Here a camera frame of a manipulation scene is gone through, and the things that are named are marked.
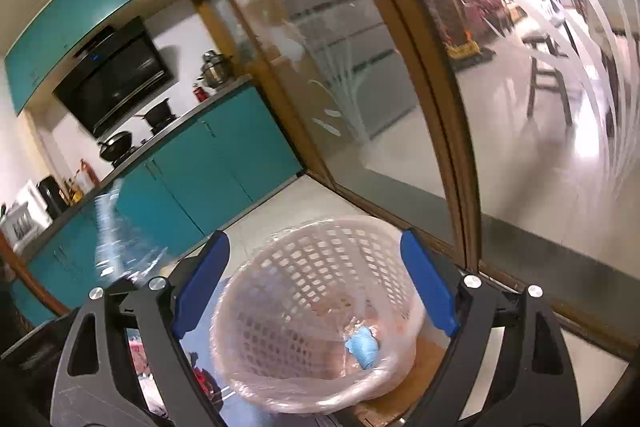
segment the countertop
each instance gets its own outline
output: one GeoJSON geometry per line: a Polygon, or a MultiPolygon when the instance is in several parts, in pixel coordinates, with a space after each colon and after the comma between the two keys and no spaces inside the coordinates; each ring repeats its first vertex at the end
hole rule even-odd
{"type": "Polygon", "coordinates": [[[104,178],[100,184],[95,187],[91,192],[84,195],[81,201],[71,206],[60,217],[58,217],[46,230],[44,230],[38,237],[33,239],[24,250],[20,252],[20,258],[28,263],[71,219],[80,212],[88,204],[92,203],[94,198],[104,192],[105,188],[109,187],[116,178],[118,178],[124,172],[130,170],[132,166],[136,165],[140,158],[144,157],[151,149],[156,148],[162,142],[166,141],[168,137],[179,131],[180,127],[188,121],[196,118],[204,110],[207,110],[212,104],[218,102],[222,98],[225,98],[235,90],[242,86],[252,82],[250,74],[245,74],[236,78],[234,81],[225,84],[225,86],[219,87],[215,92],[204,102],[200,102],[196,107],[191,109],[184,115],[176,118],[171,124],[162,129],[161,132],[156,134],[152,139],[146,141],[143,145],[139,146],[136,151],[129,156],[123,163],[118,165],[111,171],[106,178],[104,178]]]}

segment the blue cloth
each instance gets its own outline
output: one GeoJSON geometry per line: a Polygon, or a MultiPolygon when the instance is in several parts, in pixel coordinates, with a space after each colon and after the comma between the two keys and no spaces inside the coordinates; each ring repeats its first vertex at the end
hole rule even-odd
{"type": "Polygon", "coordinates": [[[358,328],[350,338],[344,343],[349,352],[356,357],[356,360],[363,369],[368,369],[376,361],[378,355],[378,341],[373,338],[369,328],[358,328]]]}

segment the cabinet handle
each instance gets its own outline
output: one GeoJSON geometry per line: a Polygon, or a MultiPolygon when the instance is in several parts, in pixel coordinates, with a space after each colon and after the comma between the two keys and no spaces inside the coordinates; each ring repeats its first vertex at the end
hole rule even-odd
{"type": "Polygon", "coordinates": [[[202,124],[204,125],[204,127],[207,128],[207,130],[211,133],[211,136],[216,137],[216,133],[213,132],[213,129],[209,126],[209,124],[207,122],[205,122],[204,120],[202,120],[202,124]]]}
{"type": "Polygon", "coordinates": [[[161,168],[158,166],[158,164],[156,163],[156,160],[154,160],[153,158],[151,158],[151,163],[153,163],[154,167],[156,169],[158,169],[158,174],[160,174],[162,176],[162,170],[161,168]]]}
{"type": "Polygon", "coordinates": [[[151,169],[149,168],[149,165],[146,164],[145,162],[145,169],[149,172],[149,174],[151,174],[151,177],[153,179],[156,179],[156,177],[154,176],[153,172],[151,171],[151,169]]]}
{"type": "Polygon", "coordinates": [[[56,247],[56,248],[54,249],[54,251],[53,251],[53,257],[55,257],[55,258],[56,258],[56,261],[58,261],[60,264],[62,264],[62,267],[63,267],[65,270],[68,270],[68,269],[69,269],[69,267],[66,265],[66,263],[65,263],[62,259],[60,259],[60,255],[59,255],[59,253],[58,253],[58,251],[59,251],[59,250],[60,250],[60,247],[56,247]]]}
{"type": "Polygon", "coordinates": [[[65,261],[69,266],[69,269],[74,269],[74,268],[77,269],[78,268],[76,263],[72,259],[69,259],[68,255],[65,253],[65,251],[62,250],[62,247],[58,247],[58,250],[60,250],[60,253],[62,254],[62,257],[65,258],[65,261]]]}

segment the wooden handrail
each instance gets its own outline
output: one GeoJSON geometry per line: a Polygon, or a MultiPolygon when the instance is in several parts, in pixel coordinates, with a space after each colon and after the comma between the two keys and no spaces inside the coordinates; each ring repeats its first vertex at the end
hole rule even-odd
{"type": "Polygon", "coordinates": [[[24,261],[20,259],[14,250],[12,250],[11,246],[9,246],[3,233],[0,233],[0,255],[2,255],[4,262],[15,272],[18,279],[27,286],[28,290],[33,293],[34,297],[40,301],[44,307],[48,308],[58,317],[66,315],[69,312],[69,308],[49,293],[31,274],[24,261]]]}

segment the teal kitchen cabinet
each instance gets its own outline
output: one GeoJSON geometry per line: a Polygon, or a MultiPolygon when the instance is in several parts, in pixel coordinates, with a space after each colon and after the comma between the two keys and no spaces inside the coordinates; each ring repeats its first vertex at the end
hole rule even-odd
{"type": "MultiPolygon", "coordinates": [[[[55,237],[43,251],[34,257],[28,267],[47,291],[72,309],[79,306],[84,299],[79,288],[80,278],[63,260],[58,248],[57,237],[55,237]]],[[[37,326],[53,317],[53,314],[40,304],[21,281],[16,280],[12,284],[12,289],[17,308],[22,315],[29,319],[31,324],[37,326]]]]}
{"type": "Polygon", "coordinates": [[[203,121],[166,143],[151,164],[180,206],[205,235],[224,225],[252,201],[220,154],[203,121]]]}
{"type": "MultiPolygon", "coordinates": [[[[182,183],[187,185],[189,181],[184,178],[182,183]]],[[[204,237],[149,160],[126,174],[116,210],[140,229],[152,246],[167,247],[172,257],[183,254],[204,237]]]]}
{"type": "Polygon", "coordinates": [[[131,0],[52,0],[6,56],[15,112],[38,84],[87,33],[131,0]]]}
{"type": "Polygon", "coordinates": [[[302,170],[255,87],[225,99],[202,119],[215,136],[225,164],[252,201],[302,170]]]}
{"type": "Polygon", "coordinates": [[[89,290],[98,285],[95,269],[98,228],[90,210],[90,207],[82,209],[54,238],[62,264],[76,279],[73,288],[74,306],[81,305],[89,290]]]}

